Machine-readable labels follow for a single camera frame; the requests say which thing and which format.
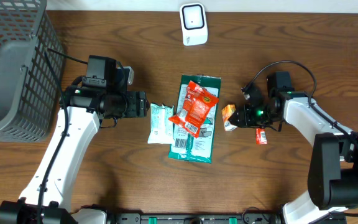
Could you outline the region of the red Hacks candy bag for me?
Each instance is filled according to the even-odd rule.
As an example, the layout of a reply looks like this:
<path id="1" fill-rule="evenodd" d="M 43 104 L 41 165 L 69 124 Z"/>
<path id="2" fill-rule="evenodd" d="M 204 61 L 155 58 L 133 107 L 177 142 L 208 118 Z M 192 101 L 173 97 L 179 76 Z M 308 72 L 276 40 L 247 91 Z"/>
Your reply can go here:
<path id="1" fill-rule="evenodd" d="M 208 113 L 217 105 L 219 99 L 199 84 L 190 81 L 186 87 L 182 109 L 169 120 L 198 138 L 201 126 Z"/>

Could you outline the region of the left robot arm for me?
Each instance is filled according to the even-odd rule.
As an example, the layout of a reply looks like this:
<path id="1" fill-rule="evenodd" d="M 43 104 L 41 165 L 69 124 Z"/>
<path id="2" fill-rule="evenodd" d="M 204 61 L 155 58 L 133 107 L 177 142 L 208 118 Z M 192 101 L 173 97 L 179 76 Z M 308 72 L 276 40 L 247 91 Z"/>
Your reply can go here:
<path id="1" fill-rule="evenodd" d="M 134 71 L 109 58 L 91 55 L 84 76 L 60 90 L 57 124 L 32 180 L 15 202 L 0 205 L 0 223 L 114 223 L 97 205 L 70 213 L 71 196 L 85 152 L 106 119 L 144 118 L 144 91 L 129 91 Z"/>

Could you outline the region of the orange box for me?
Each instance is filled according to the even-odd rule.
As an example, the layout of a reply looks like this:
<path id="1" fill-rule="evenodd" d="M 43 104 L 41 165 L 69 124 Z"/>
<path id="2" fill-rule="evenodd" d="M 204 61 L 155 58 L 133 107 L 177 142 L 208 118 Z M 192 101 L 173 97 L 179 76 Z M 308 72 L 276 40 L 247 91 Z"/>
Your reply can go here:
<path id="1" fill-rule="evenodd" d="M 236 129 L 236 126 L 231 124 L 229 121 L 229 118 L 234 114 L 235 111 L 235 105 L 226 105 L 222 109 L 223 125 L 225 131 L 233 131 L 234 129 Z"/>

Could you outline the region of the green 3M glove package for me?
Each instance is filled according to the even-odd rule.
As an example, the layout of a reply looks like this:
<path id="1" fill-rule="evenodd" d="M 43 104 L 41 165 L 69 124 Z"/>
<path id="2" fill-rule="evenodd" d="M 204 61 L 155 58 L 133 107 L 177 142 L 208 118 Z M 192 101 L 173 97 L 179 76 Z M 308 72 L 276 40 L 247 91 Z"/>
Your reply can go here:
<path id="1" fill-rule="evenodd" d="M 186 88 L 190 81 L 205 88 L 215 97 L 220 96 L 221 79 L 202 75 L 182 75 L 176 114 L 180 112 L 185 101 Z M 180 161 L 212 163 L 214 130 L 217 105 L 214 105 L 200 127 L 199 136 L 195 138 L 178 125 L 173 127 L 174 143 L 170 146 L 168 157 Z"/>

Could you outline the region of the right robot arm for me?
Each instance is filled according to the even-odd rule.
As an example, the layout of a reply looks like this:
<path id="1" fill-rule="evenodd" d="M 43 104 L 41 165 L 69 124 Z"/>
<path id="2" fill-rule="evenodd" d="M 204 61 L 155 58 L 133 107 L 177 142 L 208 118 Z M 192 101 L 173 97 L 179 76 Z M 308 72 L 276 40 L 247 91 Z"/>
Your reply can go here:
<path id="1" fill-rule="evenodd" d="M 242 88 L 247 103 L 229 123 L 238 128 L 271 128 L 273 123 L 295 127 L 313 150 L 308 189 L 277 214 L 244 212 L 245 223 L 346 223 L 358 208 L 358 132 L 323 111 L 313 97 L 294 89 L 288 72 L 267 76 L 268 100 L 249 82 Z"/>

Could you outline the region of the white green small packet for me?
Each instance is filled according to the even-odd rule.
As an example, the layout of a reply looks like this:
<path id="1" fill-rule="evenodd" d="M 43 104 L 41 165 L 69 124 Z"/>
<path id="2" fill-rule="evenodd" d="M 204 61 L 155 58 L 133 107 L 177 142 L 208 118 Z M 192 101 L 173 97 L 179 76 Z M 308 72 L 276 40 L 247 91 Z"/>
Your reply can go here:
<path id="1" fill-rule="evenodd" d="M 150 135 L 148 144 L 173 144 L 173 123 L 169 120 L 173 116 L 174 106 L 150 105 Z"/>

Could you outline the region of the red Nescafe packet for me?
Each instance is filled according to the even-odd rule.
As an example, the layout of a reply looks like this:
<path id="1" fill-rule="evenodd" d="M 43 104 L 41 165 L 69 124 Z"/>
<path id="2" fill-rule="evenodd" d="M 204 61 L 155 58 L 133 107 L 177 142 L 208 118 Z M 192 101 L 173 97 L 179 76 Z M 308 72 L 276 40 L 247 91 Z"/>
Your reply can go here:
<path id="1" fill-rule="evenodd" d="M 258 145 L 267 144 L 267 138 L 264 129 L 257 128 L 255 135 L 256 135 L 256 143 Z"/>

